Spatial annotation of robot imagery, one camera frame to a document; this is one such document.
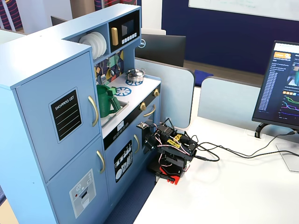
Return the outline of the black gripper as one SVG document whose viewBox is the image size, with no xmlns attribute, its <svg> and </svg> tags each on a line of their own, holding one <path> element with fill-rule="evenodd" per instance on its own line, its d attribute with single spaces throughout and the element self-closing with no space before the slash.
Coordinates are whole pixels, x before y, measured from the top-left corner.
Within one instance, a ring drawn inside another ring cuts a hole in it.
<svg viewBox="0 0 299 224">
<path fill-rule="evenodd" d="M 162 145 L 161 129 L 158 127 L 149 127 L 149 133 L 146 135 L 142 148 L 143 154 L 153 150 L 155 147 Z"/>
</svg>

